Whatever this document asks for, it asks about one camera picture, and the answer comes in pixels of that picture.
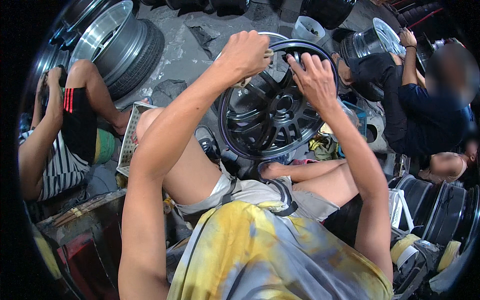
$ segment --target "tie-dye shirt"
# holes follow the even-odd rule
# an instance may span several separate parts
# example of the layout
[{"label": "tie-dye shirt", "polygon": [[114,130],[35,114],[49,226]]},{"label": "tie-dye shirt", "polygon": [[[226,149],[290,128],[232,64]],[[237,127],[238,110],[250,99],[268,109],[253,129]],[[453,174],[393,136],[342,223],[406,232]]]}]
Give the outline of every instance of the tie-dye shirt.
[{"label": "tie-dye shirt", "polygon": [[203,214],[168,299],[390,299],[371,261],[318,222],[233,201]]}]

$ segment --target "black shoe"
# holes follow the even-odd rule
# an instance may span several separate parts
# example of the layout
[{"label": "black shoe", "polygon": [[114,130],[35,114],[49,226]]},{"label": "black shoe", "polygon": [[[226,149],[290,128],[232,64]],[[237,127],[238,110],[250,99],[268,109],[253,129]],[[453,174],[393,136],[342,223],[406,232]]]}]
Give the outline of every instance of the black shoe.
[{"label": "black shoe", "polygon": [[213,133],[205,125],[198,125],[193,133],[209,159],[221,159],[220,150]]}]

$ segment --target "green bucket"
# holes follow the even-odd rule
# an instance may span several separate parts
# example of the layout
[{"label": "green bucket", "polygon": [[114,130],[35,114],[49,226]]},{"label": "green bucket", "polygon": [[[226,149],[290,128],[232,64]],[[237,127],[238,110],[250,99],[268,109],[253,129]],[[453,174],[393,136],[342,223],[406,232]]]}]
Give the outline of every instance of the green bucket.
[{"label": "green bucket", "polygon": [[113,134],[103,130],[96,130],[96,146],[94,164],[105,164],[110,160],[115,150],[115,138]]}]

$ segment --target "concrete floor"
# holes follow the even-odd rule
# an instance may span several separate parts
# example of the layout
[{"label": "concrete floor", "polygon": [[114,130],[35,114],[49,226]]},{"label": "concrete floor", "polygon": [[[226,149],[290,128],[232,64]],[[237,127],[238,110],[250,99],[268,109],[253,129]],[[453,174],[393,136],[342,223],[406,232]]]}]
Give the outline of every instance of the concrete floor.
[{"label": "concrete floor", "polygon": [[[151,96],[156,106],[167,106],[183,89],[194,82],[213,62],[231,34],[242,30],[257,30],[277,32],[291,37],[291,31],[299,16],[301,0],[284,0],[281,5],[274,7],[275,0],[253,0],[249,10],[242,16],[217,16],[216,13],[208,15],[203,12],[188,12],[182,15],[180,11],[173,11],[167,6],[153,8],[140,4],[137,15],[138,19],[151,20],[163,33],[165,47],[161,58],[151,74],[135,90],[115,102],[116,107],[124,108],[134,101],[145,96]],[[340,28],[361,31],[372,24],[372,19],[378,17],[387,22],[393,29],[398,31],[400,25],[396,18],[387,8],[377,7],[369,0],[358,0],[348,18]],[[199,45],[189,27],[201,26],[216,36],[208,50]],[[326,35],[317,43],[328,53],[339,51],[339,43],[332,37],[335,30],[326,30]],[[279,76],[284,72],[276,70]],[[361,99],[358,106],[365,109],[368,116],[378,115],[380,111],[375,102]],[[203,117],[201,124],[207,125],[216,137],[220,148],[225,148],[218,130],[217,116],[213,110],[209,110]],[[385,171],[389,173],[392,164],[386,164],[383,159]],[[238,159],[241,166],[240,176],[249,173],[253,162],[247,159]]]}]

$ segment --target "black and white striped shirt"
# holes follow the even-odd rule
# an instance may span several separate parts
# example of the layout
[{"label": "black and white striped shirt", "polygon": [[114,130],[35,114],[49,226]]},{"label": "black and white striped shirt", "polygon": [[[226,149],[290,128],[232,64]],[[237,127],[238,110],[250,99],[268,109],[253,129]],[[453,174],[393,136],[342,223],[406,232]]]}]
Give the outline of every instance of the black and white striped shirt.
[{"label": "black and white striped shirt", "polygon": [[[23,144],[32,132],[33,130],[22,133],[19,137],[19,144]],[[61,131],[59,131],[46,160],[43,171],[43,188],[38,200],[46,200],[80,184],[89,170],[90,166],[86,161],[70,152],[63,142]]]}]

